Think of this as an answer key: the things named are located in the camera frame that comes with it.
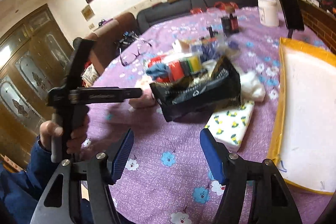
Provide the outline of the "blue sleeved left forearm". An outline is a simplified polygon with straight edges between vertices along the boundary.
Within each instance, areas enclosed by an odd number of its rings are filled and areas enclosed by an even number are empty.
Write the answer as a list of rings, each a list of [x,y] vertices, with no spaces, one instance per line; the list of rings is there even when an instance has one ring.
[[[1,166],[1,223],[30,223],[39,199],[57,164],[40,137],[31,150],[26,170],[11,173]]]

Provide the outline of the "person's left hand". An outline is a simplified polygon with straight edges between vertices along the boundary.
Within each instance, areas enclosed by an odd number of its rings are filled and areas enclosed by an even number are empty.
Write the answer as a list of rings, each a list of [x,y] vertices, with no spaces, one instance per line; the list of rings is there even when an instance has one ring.
[[[67,153],[79,153],[81,146],[87,138],[87,130],[89,125],[89,116],[86,115],[81,126],[74,129],[71,138],[67,142]],[[63,128],[52,121],[43,122],[39,130],[39,142],[46,151],[51,151],[52,137],[61,137]]]

